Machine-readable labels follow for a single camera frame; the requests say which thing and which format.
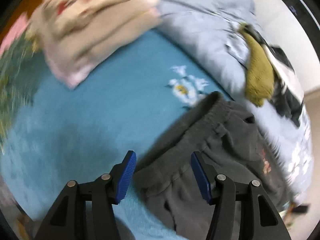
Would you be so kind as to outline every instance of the light blue blanket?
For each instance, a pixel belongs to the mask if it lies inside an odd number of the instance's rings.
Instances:
[[[47,68],[42,54],[26,64]],[[140,160],[170,125],[212,91],[228,98],[154,30],[116,51],[74,91],[47,71],[33,105],[19,110],[9,132],[1,174],[25,212],[41,219],[69,180],[95,180],[128,150]],[[132,188],[114,211],[138,240],[180,239],[146,210]]]
[[[280,117],[275,108],[265,102],[257,108],[245,99],[245,62],[248,49],[235,33],[234,26],[245,22],[263,33],[254,15],[252,0],[161,0],[159,6],[163,24],[159,28],[172,41],[190,54],[228,94],[251,111],[288,184],[301,203],[311,183],[310,121],[303,110],[301,126]]]

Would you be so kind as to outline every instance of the pink fabric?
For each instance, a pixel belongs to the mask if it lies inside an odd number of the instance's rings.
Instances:
[[[54,50],[46,49],[44,51],[45,60],[50,66],[54,76],[64,82],[70,89],[74,89],[97,65],[101,63],[94,60],[90,61],[87,58],[82,57],[74,63],[74,68],[77,69],[77,71],[66,74],[60,69],[59,64],[55,61],[55,57],[51,53],[52,51]]]
[[[6,49],[9,49],[13,41],[21,36],[28,26],[27,13],[22,13],[15,23],[11,26],[9,32],[4,37],[0,46],[0,57]]]

